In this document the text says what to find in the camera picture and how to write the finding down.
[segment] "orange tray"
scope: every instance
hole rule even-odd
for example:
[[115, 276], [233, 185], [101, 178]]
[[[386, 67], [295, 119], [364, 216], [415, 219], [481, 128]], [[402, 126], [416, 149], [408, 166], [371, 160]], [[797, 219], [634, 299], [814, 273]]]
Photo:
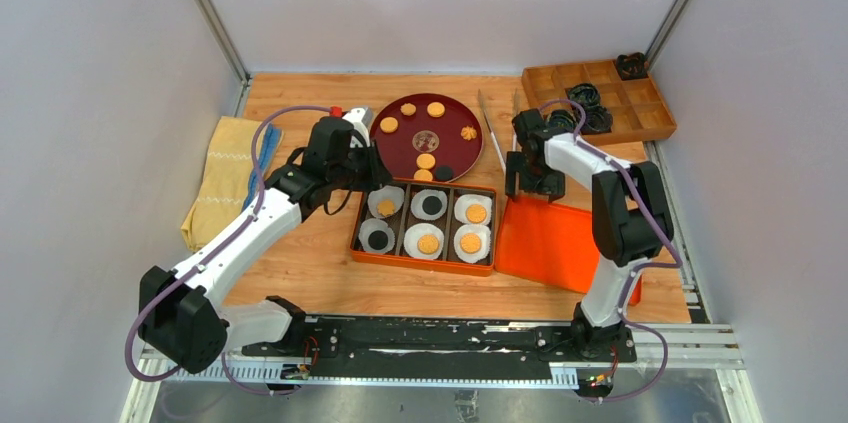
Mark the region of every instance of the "orange tray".
[[[360, 263], [374, 263], [378, 265], [402, 266], [404, 268], [414, 268], [417, 270], [443, 271], [447, 273], [458, 273], [471, 276], [489, 276], [492, 274], [492, 271], [494, 270], [493, 263], [497, 252], [497, 245], [494, 241], [495, 235], [497, 234], [495, 232], [495, 220], [497, 219], [495, 217], [495, 215], [497, 215], [497, 193], [494, 189], [407, 179], [396, 179], [390, 183], [390, 185], [397, 186], [404, 190], [403, 208], [401, 211], [385, 219], [389, 228], [391, 228], [395, 233], [395, 247], [389, 251], [389, 253], [384, 255], [368, 253], [362, 249], [362, 245], [359, 243], [358, 238], [359, 226], [363, 221], [371, 218], [371, 214], [368, 212], [368, 206], [366, 204], [368, 197], [363, 195], [359, 200], [359, 211], [356, 216], [356, 225], [353, 228], [353, 235], [351, 235], [350, 238], [350, 253], [353, 257], [353, 261], [358, 261]], [[409, 202], [412, 201], [412, 197], [415, 196], [417, 192], [425, 189], [443, 190], [448, 194], [448, 209], [445, 214], [435, 221], [427, 222], [435, 225], [445, 233], [445, 244], [442, 250], [442, 256], [436, 260], [412, 258], [403, 250], [403, 235], [406, 228], [422, 221], [416, 218], [412, 212], [409, 211]], [[489, 229], [492, 231], [492, 248], [489, 255], [477, 263], [465, 263], [460, 260], [456, 256], [456, 251], [453, 248], [453, 235], [456, 230], [462, 226], [462, 223], [453, 216], [453, 206], [456, 203], [457, 198], [466, 194], [481, 195], [492, 199], [492, 218], [488, 225]]]
[[[546, 285], [587, 293], [600, 252], [592, 237], [592, 213], [545, 200], [507, 200], [496, 242], [495, 269]], [[630, 297], [642, 299], [642, 278]]]

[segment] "white robotic arm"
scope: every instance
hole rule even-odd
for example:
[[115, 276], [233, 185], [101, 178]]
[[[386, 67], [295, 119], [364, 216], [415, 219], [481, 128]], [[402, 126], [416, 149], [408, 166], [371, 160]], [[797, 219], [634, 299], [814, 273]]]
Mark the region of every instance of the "white robotic arm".
[[592, 286], [577, 305], [572, 322], [576, 346], [606, 348], [624, 330], [621, 308], [630, 299], [638, 269], [662, 249], [662, 242], [639, 210], [628, 210], [632, 198], [622, 172], [636, 182], [640, 199], [663, 233], [673, 236], [668, 203], [659, 170], [651, 162], [632, 164], [615, 158], [561, 128], [549, 128], [538, 110], [513, 119], [521, 152], [507, 155], [507, 195], [522, 190], [565, 194], [565, 175], [592, 192], [592, 234], [601, 252]]
[[[223, 301], [274, 242], [326, 205], [333, 190], [369, 191], [388, 183], [391, 176], [369, 142], [372, 119], [367, 108], [322, 118], [308, 146], [271, 174], [262, 198], [257, 195], [218, 236], [172, 271], [151, 268], [141, 281], [142, 309], [189, 277], [150, 311], [139, 336], [191, 373], [205, 369], [221, 351], [283, 340], [293, 314], [303, 315], [296, 306], [279, 297], [235, 307]], [[303, 160], [295, 164], [299, 154]], [[216, 254], [210, 259], [211, 251]]]

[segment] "red round tray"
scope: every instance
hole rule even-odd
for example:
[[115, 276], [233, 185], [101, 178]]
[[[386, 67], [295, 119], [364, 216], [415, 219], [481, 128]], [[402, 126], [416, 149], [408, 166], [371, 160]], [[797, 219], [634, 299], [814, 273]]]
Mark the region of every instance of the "red round tray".
[[[427, 114], [427, 105], [433, 102], [445, 105], [445, 114], [440, 118]], [[400, 112], [401, 105], [406, 103], [417, 107], [414, 115], [404, 116]], [[394, 133], [386, 134], [380, 129], [380, 121], [389, 116], [397, 118], [399, 126]], [[477, 130], [477, 138], [471, 141], [462, 138], [461, 132], [466, 126]], [[383, 108], [371, 125], [371, 138], [377, 141], [380, 158], [395, 178], [413, 178], [418, 169], [415, 162], [418, 155], [430, 153], [436, 158], [435, 168], [449, 166], [455, 180], [477, 162], [483, 152], [485, 136], [480, 122], [468, 107], [435, 93], [419, 93], [396, 100]]]

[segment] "cookie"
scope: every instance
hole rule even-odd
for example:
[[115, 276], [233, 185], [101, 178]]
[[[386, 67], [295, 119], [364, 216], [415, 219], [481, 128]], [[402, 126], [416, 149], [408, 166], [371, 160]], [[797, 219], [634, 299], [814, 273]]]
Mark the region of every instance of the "cookie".
[[440, 166], [433, 172], [436, 181], [450, 181], [453, 179], [453, 170], [450, 166]]
[[474, 224], [479, 224], [486, 221], [486, 208], [483, 205], [471, 205], [465, 210], [465, 217], [468, 221]]
[[395, 213], [395, 202], [392, 200], [383, 200], [377, 203], [377, 213], [380, 216], [391, 216]]
[[368, 246], [374, 251], [383, 251], [389, 246], [389, 235], [385, 231], [376, 230], [368, 236]]
[[434, 166], [436, 166], [436, 157], [430, 153], [421, 153], [418, 155], [418, 158], [415, 159], [415, 163], [418, 165], [418, 168], [421, 168], [422, 170], [431, 170]]
[[439, 118], [445, 114], [445, 105], [439, 102], [433, 102], [427, 105], [427, 114], [433, 118]]
[[474, 233], [469, 233], [460, 238], [459, 247], [466, 253], [477, 253], [483, 247], [483, 240]]
[[412, 103], [404, 103], [400, 106], [400, 112], [403, 116], [412, 116], [415, 114], [415, 105]]
[[466, 141], [471, 141], [474, 138], [477, 138], [477, 130], [473, 126], [466, 126], [459, 134], [462, 136], [462, 139]]
[[394, 133], [397, 131], [397, 127], [398, 122], [396, 118], [389, 116], [380, 120], [380, 129], [383, 130], [383, 133]]
[[430, 170], [418, 170], [415, 172], [413, 178], [421, 181], [433, 181], [433, 174], [430, 173]]
[[425, 255], [432, 255], [439, 251], [439, 239], [435, 235], [424, 235], [418, 239], [418, 251]]

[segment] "wooden tabletop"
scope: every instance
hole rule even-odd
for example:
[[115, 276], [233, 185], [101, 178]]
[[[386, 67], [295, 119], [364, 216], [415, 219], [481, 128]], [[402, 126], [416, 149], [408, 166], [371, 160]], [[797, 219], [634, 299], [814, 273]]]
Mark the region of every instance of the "wooden tabletop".
[[[293, 105], [340, 106], [348, 109], [383, 106], [414, 93], [440, 93], [459, 100], [483, 124], [477, 91], [486, 97], [489, 117], [501, 148], [512, 144], [512, 99], [519, 77], [442, 75], [260, 74], [253, 80], [244, 117], [261, 120], [273, 111]], [[297, 146], [304, 146], [321, 114], [299, 111], [285, 114], [275, 125], [285, 130], [272, 168], [284, 164]], [[604, 148], [628, 160], [645, 159], [641, 144]], [[503, 191], [503, 173], [490, 140], [472, 170], [457, 183]], [[567, 182], [560, 203], [590, 208], [589, 192]], [[341, 203], [336, 192], [330, 208]], [[582, 295], [509, 275], [473, 277], [411, 270], [351, 260], [348, 244], [359, 198], [335, 216], [315, 212], [309, 220], [274, 244], [233, 288], [227, 304], [249, 304], [279, 295], [309, 313], [368, 315], [455, 316], [468, 318], [571, 319]], [[638, 321], [689, 322], [689, 313], [674, 270], [648, 270], [643, 277], [642, 302], [628, 311]]]

